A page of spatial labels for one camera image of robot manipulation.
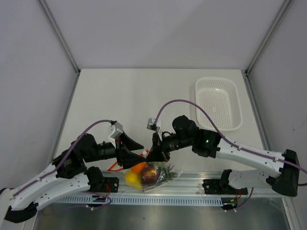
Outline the orange fruit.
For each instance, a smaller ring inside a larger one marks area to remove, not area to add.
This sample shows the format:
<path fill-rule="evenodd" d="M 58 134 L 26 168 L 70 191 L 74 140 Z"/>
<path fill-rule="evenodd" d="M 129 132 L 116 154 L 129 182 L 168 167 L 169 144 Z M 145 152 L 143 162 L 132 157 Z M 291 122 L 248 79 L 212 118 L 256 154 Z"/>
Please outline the orange fruit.
<path fill-rule="evenodd" d="M 140 174 L 142 172 L 142 170 L 144 168 L 146 168 L 146 166 L 147 166 L 147 163 L 146 162 L 142 162 L 142 163 L 139 163 L 139 164 L 131 167 L 131 171 L 133 173 Z"/>

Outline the toy pineapple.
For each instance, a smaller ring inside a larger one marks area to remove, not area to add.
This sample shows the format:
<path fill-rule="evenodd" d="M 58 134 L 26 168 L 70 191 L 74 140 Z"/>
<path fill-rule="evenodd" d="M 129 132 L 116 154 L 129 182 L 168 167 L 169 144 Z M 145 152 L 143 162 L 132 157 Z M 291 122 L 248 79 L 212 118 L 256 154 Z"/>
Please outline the toy pineapple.
<path fill-rule="evenodd" d="M 158 176 L 157 176 L 157 180 L 156 183 L 157 184 L 161 184 L 164 182 L 169 182 L 172 181 L 173 179 L 178 177 L 178 173 L 172 171 L 173 166 L 157 166 L 157 172 L 158 172 Z"/>

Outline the dark red apple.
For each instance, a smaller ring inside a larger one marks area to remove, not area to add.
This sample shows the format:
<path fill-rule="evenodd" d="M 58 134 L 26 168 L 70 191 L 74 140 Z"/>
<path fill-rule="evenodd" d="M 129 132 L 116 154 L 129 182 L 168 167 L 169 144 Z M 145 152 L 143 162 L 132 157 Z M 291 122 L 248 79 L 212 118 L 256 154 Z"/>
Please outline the dark red apple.
<path fill-rule="evenodd" d="M 142 185 L 153 185 L 156 184 L 158 172 L 155 167 L 148 166 L 141 172 Z"/>

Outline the clear zip top bag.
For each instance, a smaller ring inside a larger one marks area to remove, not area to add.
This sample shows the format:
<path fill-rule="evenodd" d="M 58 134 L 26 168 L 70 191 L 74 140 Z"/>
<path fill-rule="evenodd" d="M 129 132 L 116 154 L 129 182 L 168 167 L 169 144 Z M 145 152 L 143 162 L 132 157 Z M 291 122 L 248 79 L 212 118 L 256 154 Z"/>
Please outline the clear zip top bag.
<path fill-rule="evenodd" d="M 183 163 L 175 160 L 148 159 L 149 150 L 130 152 L 116 160 L 108 172 L 122 180 L 126 186 L 147 192 L 164 186 L 183 173 Z"/>

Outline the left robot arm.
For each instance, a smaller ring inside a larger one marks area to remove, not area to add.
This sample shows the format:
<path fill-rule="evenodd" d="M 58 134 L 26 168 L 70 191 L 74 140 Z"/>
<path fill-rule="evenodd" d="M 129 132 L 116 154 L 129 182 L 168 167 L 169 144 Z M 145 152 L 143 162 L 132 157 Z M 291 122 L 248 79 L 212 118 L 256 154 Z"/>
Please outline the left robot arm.
<path fill-rule="evenodd" d="M 54 158 L 39 175 L 14 189 L 0 191 L 0 219 L 21 223 L 39 210 L 66 196 L 79 192 L 109 192 L 106 179 L 98 167 L 86 163 L 115 158 L 129 169 L 145 158 L 135 153 L 143 145 L 120 134 L 111 142 L 98 144 L 91 134 L 79 136 L 71 147 Z"/>

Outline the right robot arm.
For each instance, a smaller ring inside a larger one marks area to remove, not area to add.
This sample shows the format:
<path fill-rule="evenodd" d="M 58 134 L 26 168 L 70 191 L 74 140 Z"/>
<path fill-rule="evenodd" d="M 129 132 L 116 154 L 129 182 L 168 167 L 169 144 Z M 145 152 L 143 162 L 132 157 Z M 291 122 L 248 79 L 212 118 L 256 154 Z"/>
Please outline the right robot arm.
<path fill-rule="evenodd" d="M 147 162 L 167 162 L 172 151 L 190 147 L 200 157 L 230 160 L 252 168 L 247 171 L 224 170 L 219 179 L 222 194 L 239 189 L 271 188 L 283 196 L 297 196 L 299 160 L 295 151 L 274 152 L 246 146 L 218 132 L 201 129 L 184 115 L 175 118 L 172 127 L 174 133 L 165 137 L 157 121 L 148 120 L 147 129 L 154 133 Z"/>

